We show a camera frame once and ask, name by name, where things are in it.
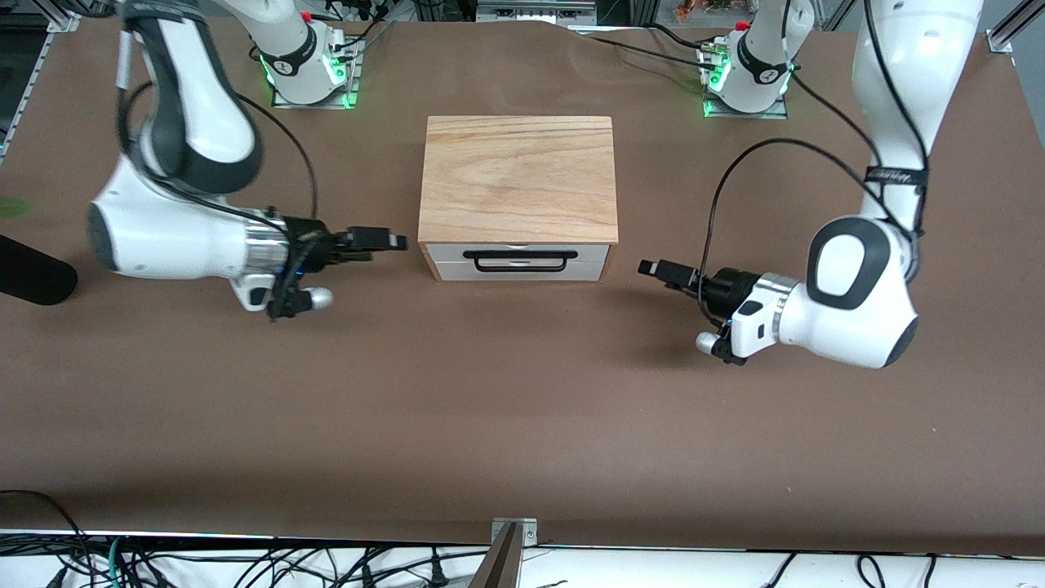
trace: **black cable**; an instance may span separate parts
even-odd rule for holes
[[[863,179],[856,172],[856,170],[853,169],[853,167],[851,167],[847,163],[845,163],[844,161],[842,161],[841,159],[839,159],[838,156],[836,156],[836,155],[828,151],[823,147],[815,145],[815,144],[813,144],[813,143],[811,143],[809,141],[804,141],[802,139],[792,139],[792,138],[789,138],[789,137],[774,137],[774,138],[771,138],[771,139],[766,139],[764,141],[759,141],[758,143],[754,143],[753,145],[751,145],[751,146],[747,147],[746,149],[744,149],[744,151],[741,152],[739,156],[737,156],[737,158],[733,160],[733,163],[730,163],[729,166],[726,167],[725,172],[722,174],[722,178],[719,180],[718,187],[715,188],[715,195],[712,197],[712,209],[711,209],[711,212],[707,215],[707,237],[704,240],[704,252],[703,252],[703,255],[700,258],[700,277],[699,277],[698,283],[697,283],[697,304],[700,307],[700,312],[701,312],[701,314],[704,315],[704,319],[706,319],[709,323],[711,323],[712,325],[714,325],[716,328],[719,328],[719,329],[722,328],[722,322],[719,321],[719,320],[717,320],[717,319],[715,319],[714,316],[712,316],[711,312],[707,310],[706,304],[704,303],[704,297],[703,297],[703,284],[704,284],[704,280],[707,277],[706,276],[706,273],[707,273],[707,255],[709,255],[709,253],[711,251],[711,246],[712,246],[712,236],[713,236],[714,230],[715,230],[715,214],[718,211],[719,197],[721,197],[721,195],[722,195],[722,188],[725,187],[725,183],[729,179],[729,175],[733,173],[733,170],[736,169],[737,166],[740,165],[740,163],[745,158],[747,158],[748,155],[754,152],[756,150],[758,150],[758,149],[760,149],[762,147],[765,147],[765,146],[768,146],[768,145],[772,145],[772,144],[777,144],[777,143],[793,144],[793,145],[797,145],[797,146],[807,148],[809,150],[812,150],[813,152],[816,152],[817,155],[820,155],[821,157],[823,157],[825,159],[831,161],[832,163],[834,163],[836,166],[838,166],[838,168],[840,168],[841,170],[843,170],[845,172],[845,174],[850,177],[850,179],[852,179],[854,182],[856,182],[857,185],[859,185],[860,188],[863,189],[864,192],[866,192],[867,194],[869,194],[873,198],[875,198],[876,202],[879,203],[879,205],[882,207],[882,209],[885,210],[885,213],[886,213],[886,215],[888,217],[888,220],[890,222],[892,222],[893,225],[896,225],[905,235],[908,235],[908,238],[911,238],[911,236],[909,235],[909,233],[907,232],[907,230],[904,229],[897,221],[896,216],[893,216],[892,213],[889,212],[888,208],[885,207],[885,203],[882,201],[881,196],[878,195],[877,193],[875,193],[874,191],[872,191],[872,189],[869,187],[867,187],[867,184],[865,184],[863,182]]]
[[[668,61],[684,63],[686,65],[692,65],[694,67],[699,67],[700,69],[715,69],[715,66],[712,64],[698,63],[691,60],[683,60],[682,57],[676,57],[674,55],[669,55],[667,53],[658,53],[657,51],[643,49],[642,47],[635,47],[634,45],[628,45],[626,43],[621,43],[619,41],[610,41],[609,39],[600,39],[598,37],[588,37],[588,39],[593,41],[598,41],[600,43],[606,43],[607,45],[616,45],[618,47],[624,47],[625,49],[631,49],[632,51],[638,51],[640,53],[646,53],[647,55],[653,55],[655,57],[660,57]]]
[[[664,26],[660,23],[655,23],[655,22],[648,22],[642,26],[643,28],[655,28],[660,32],[667,34],[675,43],[678,43],[679,45],[683,47],[689,47],[691,49],[699,49],[702,43],[707,43],[709,41],[715,40],[714,37],[709,37],[707,39],[702,39],[700,41],[687,41],[686,39],[682,39],[681,37],[675,34],[675,32],[672,29],[668,28],[667,26]]]
[[[251,564],[247,569],[243,570],[242,573],[239,574],[239,578],[236,579],[236,582],[235,582],[235,584],[232,585],[232,588],[238,588],[239,585],[243,582],[243,580],[247,580],[247,577],[251,573],[251,570],[253,570],[255,567],[257,567],[258,565],[260,565],[261,562],[263,562],[265,560],[270,560],[271,561],[272,556],[276,551],[277,551],[276,549],[269,549],[268,551],[265,551],[264,556],[261,556],[260,558],[258,558],[257,560],[255,560],[253,564]]]
[[[87,548],[87,541],[85,540],[86,536],[84,535],[84,532],[79,528],[79,525],[76,524],[76,521],[72,520],[72,516],[69,515],[69,512],[66,511],[61,504],[59,504],[57,500],[54,500],[49,495],[44,494],[43,492],[37,492],[34,490],[0,490],[0,495],[4,494],[31,496],[33,498],[37,498],[38,500],[46,502],[49,507],[54,509],[54,511],[56,511],[60,515],[62,515],[62,518],[65,519],[66,524],[68,524],[69,528],[72,530],[73,535],[76,536],[77,543],[79,543],[80,549],[84,550],[84,560],[87,561],[87,567],[88,569],[92,569],[91,551]],[[94,588],[94,574],[93,573],[89,574],[89,578],[91,579],[91,588]]]
[[[925,570],[922,588],[929,588],[929,583],[932,582],[932,572],[936,571],[936,554],[927,554],[927,556],[929,556],[929,568]]]
[[[116,130],[117,130],[117,136],[118,136],[119,142],[120,142],[120,147],[121,147],[121,149],[122,149],[122,151],[124,154],[127,154],[130,151],[130,148],[131,148],[131,131],[129,128],[129,120],[131,118],[131,111],[134,108],[135,101],[138,99],[138,97],[141,95],[141,93],[143,91],[145,91],[147,88],[152,87],[152,86],[153,86],[152,81],[145,81],[144,84],[142,84],[142,85],[138,86],[137,88],[135,88],[134,91],[132,91],[129,96],[125,95],[125,91],[122,90],[122,89],[120,89],[119,92],[117,93]],[[316,169],[312,166],[311,159],[308,157],[308,154],[305,151],[304,145],[301,144],[301,141],[298,140],[298,137],[295,136],[294,133],[285,124],[283,124],[282,121],[280,121],[278,118],[276,118],[274,115],[272,115],[272,113],[270,113],[265,109],[263,109],[260,104],[258,104],[254,100],[248,98],[247,96],[245,96],[242,94],[239,94],[238,92],[236,93],[236,97],[239,98],[240,100],[242,100],[243,102],[246,102],[248,105],[254,108],[256,111],[258,111],[259,113],[261,113],[265,118],[268,118],[274,124],[276,124],[276,126],[278,126],[279,130],[282,131],[283,134],[285,134],[287,136],[287,138],[291,139],[291,141],[294,143],[294,146],[296,146],[298,148],[298,152],[301,155],[301,159],[302,159],[302,161],[305,164],[305,171],[308,174],[308,186],[309,186],[310,202],[311,202],[310,215],[315,218],[319,214],[319,206],[320,206],[319,183],[318,183],[318,181],[316,179]],[[167,181],[167,178],[163,178],[163,177],[158,175],[152,169],[149,169],[147,166],[142,166],[141,170],[144,173],[146,173],[146,175],[148,175],[149,179],[152,179],[155,182],[159,182],[159,183],[163,184],[166,189],[170,190],[171,192],[173,192],[179,197],[182,197],[182,198],[187,199],[189,202],[192,202],[194,204],[199,204],[200,206],[204,206],[206,208],[210,208],[211,210],[217,210],[217,211],[220,211],[220,212],[232,214],[234,216],[239,216],[241,218],[247,218],[249,220],[254,220],[256,222],[260,222],[262,225],[265,225],[265,226],[270,227],[270,228],[273,228],[273,229],[279,231],[279,233],[282,234],[283,237],[287,241],[287,248],[288,248],[288,250],[287,250],[287,260],[289,260],[292,262],[284,264],[283,271],[280,272],[279,276],[277,276],[277,286],[275,287],[275,289],[273,291],[273,297],[277,301],[277,303],[285,301],[287,290],[288,290],[288,288],[291,287],[291,285],[294,282],[294,274],[295,274],[295,272],[298,268],[300,268],[301,263],[304,262],[305,256],[307,256],[307,252],[305,254],[303,254],[303,255],[299,254],[299,249],[297,246],[297,241],[296,241],[296,239],[294,239],[291,236],[291,233],[286,230],[285,227],[280,226],[280,225],[276,224],[275,221],[270,220],[269,218],[265,218],[263,216],[259,216],[257,214],[253,214],[251,212],[247,212],[247,211],[240,210],[238,208],[234,208],[234,207],[230,207],[230,206],[225,206],[225,205],[222,205],[222,204],[217,204],[216,202],[213,202],[213,201],[210,201],[210,199],[206,199],[204,197],[201,197],[199,195],[189,193],[189,192],[187,192],[185,190],[182,190],[182,189],[180,189],[178,187],[175,187],[175,186],[172,186],[172,185],[169,184],[169,182]],[[177,170],[176,170],[176,173],[172,173],[172,175],[173,177],[178,175]],[[281,310],[282,310],[282,307],[281,306],[277,306],[275,314],[272,313],[272,312],[269,313],[270,320],[271,321],[275,321],[276,317],[279,316],[278,313]]]
[[[346,49],[348,47],[351,47],[352,45],[355,45],[359,41],[363,41],[364,39],[367,38],[367,34],[370,33],[370,29],[372,29],[374,26],[376,26],[377,23],[379,23],[379,22],[381,22],[381,19],[378,19],[378,18],[375,18],[374,20],[370,21],[370,24],[367,25],[367,28],[364,29],[362,33],[359,33],[358,36],[356,36],[355,39],[349,41],[348,43],[343,43],[341,45],[334,45],[333,46],[333,50],[334,51],[341,51],[342,49]]]
[[[776,574],[773,575],[773,579],[770,580],[769,584],[766,584],[764,588],[776,588],[781,579],[784,578],[784,572],[787,571],[788,566],[791,565],[791,562],[793,562],[796,557],[798,557],[798,554],[789,555],[787,559],[784,560],[784,563],[781,564],[781,567],[776,569]]]
[[[918,125],[914,124],[914,119],[907,110],[907,105],[900,97],[900,92],[897,91],[897,85],[892,81],[892,75],[889,73],[889,69],[885,66],[885,57],[882,55],[882,46],[878,41],[878,28],[875,25],[875,16],[872,13],[870,0],[864,0],[863,2],[863,16],[867,21],[867,36],[870,38],[870,45],[875,50],[875,61],[878,62],[878,67],[882,71],[882,78],[885,79],[885,86],[889,89],[889,94],[892,96],[892,101],[897,104],[897,110],[900,111],[900,116],[903,117],[904,122],[907,123],[907,127],[910,128],[910,132],[918,140],[919,149],[922,152],[922,168],[928,174],[929,148],[925,143],[925,138],[922,137],[922,132],[919,131]],[[914,220],[912,221],[914,233],[919,235],[922,234],[922,218],[925,215],[925,207],[929,198],[928,186],[922,186],[920,195],[921,197],[919,198],[918,210],[914,212]]]
[[[152,87],[153,87],[152,81],[145,81],[142,85],[135,88],[131,92],[131,94],[126,95],[125,97],[124,97],[125,94],[124,90],[121,89],[117,93],[116,135],[120,142],[120,148],[124,154],[129,154],[131,150],[131,131],[129,127],[129,121],[131,119],[131,111],[134,108],[134,104],[137,101],[138,97],[141,96],[141,93]],[[258,104],[254,100],[248,98],[247,96],[238,92],[236,92],[236,97],[242,100],[251,108],[253,108],[254,110],[261,113],[261,115],[268,118],[269,120],[271,120],[277,127],[279,127],[280,131],[283,132],[284,135],[286,135],[288,139],[291,139],[291,142],[294,143],[294,146],[297,147],[298,152],[301,155],[301,160],[305,164],[305,172],[308,174],[309,201],[311,205],[309,212],[311,217],[315,218],[316,216],[319,215],[319,207],[320,207],[319,182],[316,179],[316,168],[312,166],[312,160],[308,157],[308,154],[305,151],[304,145],[301,144],[301,141],[298,140],[298,137],[286,126],[286,124],[283,124],[282,121],[276,118],[268,110],[263,109],[260,104]],[[268,221],[266,219],[262,219],[259,216],[252,214],[251,216],[248,217],[255,219],[259,222],[265,224],[270,227],[278,228],[278,226],[275,225],[274,222]]]
[[[784,2],[784,19],[781,20],[781,48],[784,49],[784,58],[790,64],[791,55],[788,54],[787,47],[787,14],[791,10],[791,0]]]
[[[376,547],[374,549],[371,549],[371,548],[368,547],[363,552],[363,557],[361,557],[358,560],[356,560],[356,562],[354,564],[352,564],[352,567],[350,567],[348,569],[348,571],[345,572],[344,575],[342,575],[341,578],[339,578],[338,580],[335,580],[333,582],[331,588],[341,588],[342,586],[344,586],[346,584],[349,584],[349,583],[352,583],[352,582],[358,582],[361,579],[359,578],[352,578],[352,574],[355,573],[358,569],[361,569],[366,564],[370,563],[371,560],[373,560],[377,556],[380,556],[381,554],[385,554],[385,552],[389,551],[390,549],[391,549],[390,547]]]
[[[333,2],[327,1],[326,8],[328,10],[333,10],[333,14],[338,16],[338,20],[340,20],[340,21],[344,21],[345,20],[345,17],[341,16],[341,10],[338,9],[338,6],[333,5]]]
[[[907,127],[910,128],[914,138],[918,139],[919,148],[922,151],[922,163],[925,168],[928,169],[929,151],[926,148],[925,139],[922,137],[921,131],[918,130],[918,125],[914,124],[914,119],[911,117],[910,112],[907,110],[907,105],[904,104],[903,99],[900,97],[900,92],[897,91],[897,86],[892,81],[892,75],[889,73],[889,69],[885,66],[885,57],[882,55],[882,46],[878,41],[878,29],[875,26],[875,16],[872,14],[870,0],[864,0],[863,16],[867,20],[867,36],[870,38],[870,45],[875,50],[875,60],[878,61],[878,67],[882,70],[882,77],[885,79],[885,85],[889,89],[889,94],[892,95],[892,101],[897,103],[897,110],[900,111],[900,116],[903,117],[904,122],[907,123]]]
[[[872,567],[875,568],[875,573],[878,574],[878,586],[872,584],[867,575],[863,573],[864,562],[870,562]],[[856,571],[860,574],[860,580],[867,585],[867,588],[885,588],[885,577],[882,575],[882,568],[878,567],[878,562],[875,561],[875,558],[870,556],[860,556],[857,558]]]
[[[445,562],[446,560],[456,560],[456,559],[459,559],[459,558],[474,558],[474,557],[478,557],[478,556],[485,556],[485,555],[486,555],[486,551],[465,551],[463,554],[449,554],[447,556],[440,556],[439,559],[440,559],[440,561],[444,561]],[[431,562],[432,562],[432,558],[428,558],[426,560],[421,560],[421,561],[418,561],[418,562],[414,562],[412,564],[405,564],[405,565],[402,565],[402,566],[399,566],[399,567],[389,568],[389,569],[386,569],[386,570],[378,570],[378,571],[374,572],[374,582],[375,583],[384,582],[384,581],[388,580],[389,578],[391,578],[391,577],[393,577],[393,575],[395,575],[397,573],[403,573],[407,570],[411,570],[411,569],[414,569],[416,567],[423,566],[423,565],[428,564]],[[358,582],[359,580],[361,580],[359,578],[353,578],[349,582]]]
[[[855,120],[850,118],[850,116],[844,112],[842,112],[841,109],[831,103],[830,100],[828,100],[822,95],[817,93],[816,90],[810,88],[803,78],[798,77],[797,72],[791,74],[791,79],[794,79],[794,83],[797,84],[799,88],[805,90],[806,93],[812,96],[814,100],[820,102],[820,104],[823,108],[833,112],[835,116],[837,116],[838,118],[841,118],[842,121],[845,122],[845,124],[847,124],[850,128],[852,128],[857,135],[860,136],[863,142],[867,144],[867,147],[870,148],[870,152],[875,156],[875,164],[876,165],[882,164],[882,154],[881,151],[878,150],[878,145],[875,144],[875,141],[870,140],[870,136],[868,136],[867,133],[865,133],[864,130],[861,128],[860,125],[857,124]]]
[[[286,124],[283,124],[283,122],[280,121],[280,119],[276,118],[268,110],[261,108],[261,104],[255,102],[254,100],[248,98],[247,96],[240,94],[239,92],[236,92],[236,97],[247,102],[247,104],[254,108],[254,110],[261,113],[261,115],[271,120],[273,124],[279,126],[279,130],[282,131],[284,135],[286,135],[286,138],[291,139],[291,142],[294,143],[294,146],[298,147],[298,152],[301,154],[301,160],[305,164],[305,171],[308,173],[308,190],[310,192],[309,195],[311,199],[310,215],[311,217],[315,218],[320,213],[320,188],[319,188],[319,182],[317,182],[316,180],[316,168],[312,167],[312,160],[309,159],[308,154],[305,152],[305,146],[302,145],[301,141],[298,140],[298,137],[295,136],[294,133],[286,127]]]

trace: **brown table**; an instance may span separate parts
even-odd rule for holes
[[[981,41],[933,150],[920,332],[868,372],[783,347],[724,367],[693,348],[696,305],[635,273],[697,260],[745,146],[800,137],[862,166],[859,140],[799,89],[787,121],[705,119],[688,66],[540,23],[397,24],[356,110],[279,116],[327,222],[408,235],[428,115],[612,116],[605,283],[437,283],[414,248],[309,276],[334,308],[273,326],[224,279],[108,273],[85,213],[117,157],[117,25],[57,38],[0,168],[2,193],[36,204],[0,230],[82,276],[59,307],[0,300],[2,486],[89,528],[482,542],[493,517],[528,516],[562,543],[1045,549],[1045,157],[1009,58]],[[234,86],[263,99],[247,36],[213,30]],[[803,75],[858,113],[853,47],[813,34]],[[304,213],[298,156],[259,126],[268,164],[234,202]],[[816,229],[859,198],[815,156],[766,149],[727,188],[713,266],[800,277]],[[24,525],[62,523],[0,511]]]

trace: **black microphone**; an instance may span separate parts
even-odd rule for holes
[[[76,288],[69,263],[0,235],[0,291],[34,305],[57,305]]]

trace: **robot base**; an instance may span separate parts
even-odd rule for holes
[[[741,112],[735,110],[727,105],[722,98],[716,94],[711,89],[711,85],[714,83],[719,83],[719,78],[723,78],[730,74],[728,50],[726,48],[726,38],[716,37],[711,43],[704,43],[700,49],[696,50],[697,62],[703,64],[711,64],[716,66],[714,71],[706,69],[700,70],[700,86],[702,89],[702,100],[705,117],[723,117],[723,118],[754,118],[754,119],[765,119],[765,120],[782,120],[787,118],[787,102],[784,101],[784,94],[781,93],[780,97],[762,112]],[[740,75],[740,72],[734,72],[734,75]]]
[[[276,87],[270,79],[269,85],[273,88],[272,105],[275,108],[318,110],[351,110],[355,108],[355,101],[358,99],[359,94],[359,78],[363,75],[363,57],[364,47],[366,44],[366,41],[359,41],[344,50],[344,57],[346,57],[347,61],[338,66],[334,71],[344,73],[347,81],[344,86],[331,92],[325,99],[310,104],[292,102],[284,98],[283,95],[276,90]]]

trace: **cable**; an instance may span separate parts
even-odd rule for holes
[[[43,492],[37,492],[34,490],[0,490],[0,495],[4,494],[18,494],[21,496],[31,496],[33,498],[46,502],[48,505],[54,509],[60,515],[62,515],[62,518],[65,519],[66,524],[68,524],[69,528],[72,530],[73,535],[76,536],[77,543],[79,544],[80,549],[84,550],[84,560],[87,561],[88,569],[93,569],[91,566],[91,551],[87,548],[87,541],[85,540],[86,536],[84,535],[84,532],[79,528],[79,525],[77,525],[76,522],[72,520],[72,517],[69,515],[69,512],[66,511],[61,504],[59,504],[57,500],[54,500],[53,498],[51,498],[47,494],[44,494]],[[88,575],[91,579],[91,588],[94,588],[94,573],[90,573]]]
[[[643,49],[642,47],[635,47],[634,45],[628,45],[626,43],[621,43],[618,41],[610,41],[609,39],[600,39],[598,37],[588,37],[593,41],[598,41],[600,43],[606,43],[607,45],[616,45],[618,47],[624,47],[625,49],[631,49],[632,51],[638,51],[640,53],[646,53],[647,55],[653,55],[655,57],[660,57],[668,61],[684,63],[686,65],[692,65],[694,67],[699,67],[700,69],[715,69],[712,64],[698,63],[690,60],[683,60],[682,57],[676,57],[674,55],[669,55],[667,53],[658,53],[656,51],[651,51],[649,49]]]
[[[120,148],[124,154],[127,154],[131,150],[131,131],[127,126],[127,122],[131,119],[131,111],[134,108],[135,101],[137,101],[138,97],[141,96],[141,93],[152,87],[153,87],[152,81],[145,81],[142,85],[135,88],[131,92],[131,94],[127,95],[126,97],[124,97],[124,90],[119,90],[119,92],[117,93],[116,134],[117,137],[119,138]],[[305,164],[305,172],[308,174],[310,215],[311,217],[315,218],[317,215],[319,215],[319,207],[320,207],[319,182],[316,179],[316,168],[312,166],[312,161],[308,157],[308,154],[305,151],[304,145],[301,144],[301,141],[298,140],[298,137],[285,124],[283,124],[282,121],[276,118],[268,110],[263,109],[260,104],[258,104],[254,100],[248,98],[247,96],[238,92],[236,92],[235,95],[237,98],[246,102],[248,105],[261,113],[262,116],[271,120],[276,126],[279,127],[280,131],[283,132],[284,135],[286,135],[288,139],[291,139],[291,142],[294,143],[294,146],[297,147],[298,152],[301,155],[301,160]],[[176,169],[176,172],[171,173],[171,175],[177,177],[178,170]],[[277,225],[275,225],[274,222],[268,221],[266,219],[262,219],[261,217],[256,216],[254,214],[251,214],[248,217],[255,219],[259,222],[265,224],[270,227],[278,228]]]
[[[927,554],[927,556],[929,556],[929,568],[925,570],[922,588],[929,588],[929,583],[932,582],[932,572],[936,571],[936,554]]]
[[[687,41],[686,39],[682,39],[681,37],[675,34],[675,32],[673,30],[671,30],[670,28],[668,28],[667,26],[664,26],[663,24],[655,23],[655,22],[648,22],[648,23],[646,23],[646,24],[644,24],[642,26],[643,26],[643,28],[655,28],[655,29],[659,30],[660,32],[664,32],[665,34],[667,34],[675,43],[678,43],[679,45],[681,45],[683,47],[689,47],[691,49],[699,49],[700,45],[702,43],[707,43],[710,41],[714,41],[715,40],[715,37],[709,37],[707,39],[701,39],[700,41]]]
[[[609,15],[613,13],[613,8],[616,8],[617,5],[620,4],[620,3],[621,3],[621,0],[613,0],[613,3],[609,5],[609,8],[606,10],[606,14],[604,14],[602,16],[602,18],[599,19],[599,21],[595,23],[596,26],[599,26],[599,25],[605,23],[606,19],[609,18]]]
[[[301,154],[301,161],[305,164],[305,172],[308,173],[308,191],[309,191],[309,198],[311,202],[309,213],[311,217],[315,218],[320,213],[320,187],[319,187],[319,182],[316,180],[316,168],[312,167],[312,160],[308,157],[308,154],[305,152],[305,146],[301,144],[301,141],[298,140],[298,137],[296,137],[294,133],[292,133],[291,130],[286,127],[286,124],[283,124],[283,122],[280,121],[280,119],[276,118],[271,112],[261,108],[260,104],[248,98],[247,96],[240,94],[239,92],[236,92],[236,97],[247,102],[247,104],[254,108],[254,110],[261,113],[261,115],[271,120],[273,124],[279,126],[279,130],[282,131],[284,135],[286,135],[286,138],[291,139],[291,142],[294,143],[294,146],[298,147],[298,152]]]
[[[345,20],[345,17],[341,16],[341,10],[338,9],[338,6],[333,5],[333,2],[330,2],[328,0],[327,3],[326,3],[326,9],[333,10],[333,14],[338,16],[338,20],[340,20],[340,21],[344,21]]]
[[[878,586],[870,583],[870,580],[863,573],[863,563],[870,562],[872,567],[875,568],[875,573],[878,575]],[[860,580],[867,586],[867,588],[885,588],[885,577],[882,575],[882,568],[878,567],[878,562],[875,558],[870,556],[860,556],[856,559],[856,571],[860,574]]]
[[[763,588],[776,588],[781,579],[784,578],[784,572],[787,571],[787,567],[791,565],[791,562],[793,562],[796,557],[798,557],[798,554],[791,554],[788,556],[787,559],[784,560],[784,563],[781,564],[781,567],[776,569],[776,574],[773,575],[773,579],[770,580],[769,584],[766,584]]]
[[[845,122],[845,124],[847,124],[850,128],[852,128],[854,132],[856,132],[857,135],[860,135],[860,138],[863,140],[863,142],[866,143],[867,147],[870,148],[870,152],[874,154],[874,156],[875,156],[875,164],[876,165],[881,165],[881,163],[882,163],[882,154],[881,154],[881,151],[878,150],[878,145],[876,145],[875,142],[873,140],[870,140],[870,137],[867,135],[867,133],[865,133],[864,130],[861,128],[860,125],[856,123],[856,121],[854,121],[852,118],[850,118],[850,116],[847,114],[845,114],[844,112],[842,112],[841,109],[839,109],[835,104],[831,103],[827,98],[825,98],[819,93],[817,93],[815,90],[813,90],[812,88],[810,88],[806,84],[806,81],[804,79],[802,79],[800,77],[798,77],[798,73],[797,72],[794,72],[794,73],[791,74],[791,79],[794,79],[794,83],[797,84],[799,88],[802,88],[803,90],[805,90],[807,94],[809,94],[810,96],[812,96],[814,100],[820,102],[820,104],[823,105],[823,108],[826,108],[826,109],[830,110],[831,112],[833,112],[835,114],[835,116],[837,116],[838,118],[841,118],[842,121]]]
[[[362,33],[359,33],[358,36],[356,36],[355,39],[349,41],[348,43],[344,43],[344,44],[341,44],[341,45],[334,45],[333,46],[333,50],[334,51],[341,51],[342,49],[346,49],[348,47],[351,47],[352,45],[355,45],[359,41],[363,41],[364,39],[367,38],[367,34],[370,34],[370,29],[372,29],[374,26],[376,26],[377,23],[379,23],[379,22],[381,22],[381,19],[377,19],[377,18],[375,18],[374,20],[370,21],[370,24],[367,25],[367,28],[365,28]]]
[[[878,28],[875,25],[875,16],[870,8],[872,0],[864,0],[863,2],[863,16],[867,21],[867,36],[870,38],[872,48],[875,50],[875,60],[878,62],[878,67],[882,71],[882,78],[885,79],[885,86],[889,89],[889,94],[892,96],[892,101],[897,104],[897,110],[900,111],[900,116],[903,117],[904,122],[907,123],[907,127],[914,135],[918,140],[919,149],[922,152],[922,168],[925,172],[929,173],[929,147],[925,143],[925,138],[922,137],[922,132],[919,131],[918,125],[914,124],[914,119],[911,117],[910,112],[907,110],[907,105],[904,104],[903,99],[900,97],[900,92],[897,91],[897,86],[892,81],[892,75],[889,73],[889,69],[885,66],[885,57],[882,55],[882,46],[878,41]],[[912,229],[915,234],[922,234],[922,218],[925,215],[925,207],[929,199],[929,188],[928,186],[922,186],[921,197],[919,197],[918,210],[914,212],[914,219],[911,222]]]
[[[478,557],[478,556],[485,556],[485,555],[486,555],[486,551],[465,551],[463,554],[449,554],[447,556],[440,556],[439,559],[440,559],[440,561],[444,561],[445,562],[446,560],[456,560],[456,559],[459,559],[459,558],[474,558],[474,557]],[[423,565],[429,563],[431,561],[432,561],[432,559],[429,558],[427,560],[421,560],[419,562],[414,562],[412,564],[405,564],[405,565],[402,565],[402,566],[399,566],[399,567],[389,568],[389,569],[386,569],[386,570],[378,570],[378,571],[374,572],[374,583],[384,582],[384,581],[388,580],[389,578],[391,578],[393,575],[396,575],[397,573],[403,573],[407,570],[411,570],[411,569],[414,569],[416,567],[423,566]],[[358,582],[359,580],[361,580],[359,578],[353,578],[349,582]]]
[[[874,191],[872,191],[872,189],[869,187],[867,187],[867,184],[865,184],[863,182],[863,179],[860,178],[860,175],[856,172],[856,170],[853,169],[853,167],[851,167],[847,163],[845,163],[844,161],[842,161],[841,159],[839,159],[838,156],[836,156],[836,155],[828,151],[823,147],[815,145],[815,144],[813,144],[813,143],[811,143],[809,141],[804,141],[802,139],[792,139],[792,138],[788,138],[788,137],[774,137],[774,138],[771,138],[771,139],[766,139],[764,141],[759,141],[758,143],[754,143],[753,145],[751,145],[751,146],[747,147],[746,149],[744,149],[744,151],[741,152],[739,156],[737,156],[737,158],[733,160],[733,163],[730,163],[729,166],[726,167],[725,172],[722,174],[722,179],[719,180],[718,187],[715,188],[715,195],[712,197],[712,209],[711,209],[711,212],[707,215],[707,237],[704,240],[704,251],[703,251],[703,255],[700,258],[700,277],[699,277],[698,283],[697,283],[697,304],[700,307],[700,312],[701,312],[701,314],[704,315],[704,319],[706,319],[709,323],[711,323],[712,325],[714,325],[718,329],[722,328],[722,322],[719,321],[719,320],[717,320],[717,319],[715,319],[714,316],[712,316],[711,312],[707,310],[707,306],[704,303],[704,297],[703,297],[703,284],[704,284],[704,280],[706,279],[707,255],[711,252],[712,236],[713,236],[714,230],[715,230],[715,214],[718,211],[719,197],[721,197],[721,195],[722,195],[722,188],[725,187],[725,183],[726,183],[726,181],[728,181],[729,175],[733,173],[733,170],[736,169],[737,166],[740,165],[740,163],[744,159],[746,159],[748,155],[754,152],[756,150],[758,150],[758,149],[760,149],[762,147],[769,146],[769,145],[772,145],[772,144],[777,144],[777,143],[793,144],[793,145],[797,145],[797,146],[807,148],[807,149],[812,150],[813,152],[816,152],[817,155],[823,157],[825,159],[828,159],[832,163],[834,163],[836,166],[838,166],[838,168],[840,168],[841,170],[843,170],[845,172],[845,174],[850,177],[850,179],[852,179],[854,182],[856,182],[857,185],[859,185],[860,188],[863,189],[864,192],[866,192],[867,194],[869,194],[873,198],[875,198],[876,202],[879,203],[879,205],[882,207],[882,209],[885,210],[887,218],[888,218],[888,220],[890,222],[892,222],[893,225],[896,225],[898,229],[900,229],[905,235],[908,236],[908,238],[911,238],[911,236],[909,235],[908,231],[906,229],[904,229],[903,226],[901,226],[897,221],[897,219],[892,215],[892,213],[889,212],[888,208],[885,207],[885,203],[881,199],[881,196],[878,195],[878,194],[876,194]]]
[[[109,546],[109,581],[112,582],[113,586],[116,588],[120,587],[120,580],[116,575],[116,546],[119,544],[120,538],[117,537],[113,540],[113,543]]]
[[[787,61],[788,69],[791,69],[791,52],[787,47],[787,14],[791,10],[791,0],[784,2],[784,18],[781,20],[781,48],[784,49],[784,58]]]
[[[870,37],[870,45],[875,50],[875,60],[878,61],[878,67],[882,70],[882,77],[885,79],[885,85],[889,89],[889,94],[892,95],[892,101],[897,103],[897,110],[900,111],[900,115],[903,117],[904,122],[907,123],[907,127],[910,128],[910,132],[914,135],[914,138],[918,139],[919,148],[922,151],[922,163],[925,168],[928,169],[929,150],[926,148],[925,139],[922,138],[921,131],[919,131],[918,125],[914,124],[914,119],[907,110],[907,105],[904,104],[903,99],[900,98],[900,92],[897,91],[897,86],[892,81],[892,75],[889,73],[889,69],[885,66],[885,57],[882,55],[882,46],[878,41],[878,29],[875,25],[875,16],[872,14],[870,3],[872,0],[864,0],[863,15],[867,20],[867,34]]]

